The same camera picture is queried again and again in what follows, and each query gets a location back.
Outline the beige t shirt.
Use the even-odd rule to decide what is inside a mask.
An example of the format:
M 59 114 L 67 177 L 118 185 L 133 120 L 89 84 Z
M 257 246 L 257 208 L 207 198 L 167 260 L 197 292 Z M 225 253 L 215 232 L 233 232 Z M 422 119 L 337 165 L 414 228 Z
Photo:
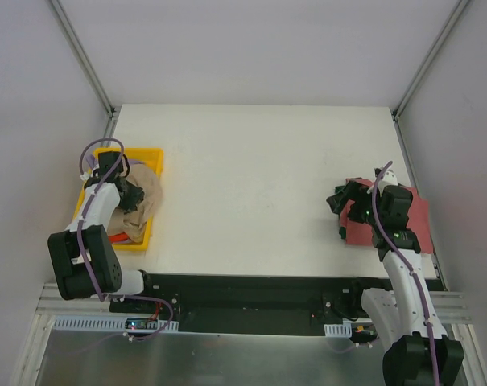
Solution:
M 155 215 L 163 202 L 163 189 L 159 176 L 147 165 L 130 166 L 127 181 L 144 191 L 144 199 L 133 212 L 116 208 L 107 228 L 108 236 L 126 233 L 135 244 L 143 242 L 148 220 Z

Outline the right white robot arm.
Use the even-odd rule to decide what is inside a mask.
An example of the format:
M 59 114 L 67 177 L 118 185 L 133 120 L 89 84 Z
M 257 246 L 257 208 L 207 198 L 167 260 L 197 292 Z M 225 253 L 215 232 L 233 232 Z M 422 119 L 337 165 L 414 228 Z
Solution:
M 369 315 L 385 353 L 387 385 L 453 385 L 464 359 L 460 342 L 450 339 L 433 306 L 423 277 L 421 248 L 408 228 L 410 190 L 394 183 L 367 187 L 350 180 L 327 199 L 331 211 L 372 229 L 391 290 L 360 289 L 348 296 L 349 311 Z

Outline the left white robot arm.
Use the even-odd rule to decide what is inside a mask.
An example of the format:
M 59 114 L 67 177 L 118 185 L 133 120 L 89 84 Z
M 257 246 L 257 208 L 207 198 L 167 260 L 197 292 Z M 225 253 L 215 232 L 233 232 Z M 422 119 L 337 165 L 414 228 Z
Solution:
M 49 236 L 47 246 L 64 300 L 128 296 L 128 303 L 139 313 L 154 307 L 156 295 L 145 286 L 144 272 L 120 266 L 107 234 L 112 214 L 117 209 L 135 211 L 144 197 L 142 188 L 126 180 L 129 172 L 121 151 L 99 154 L 75 219 L 64 231 Z

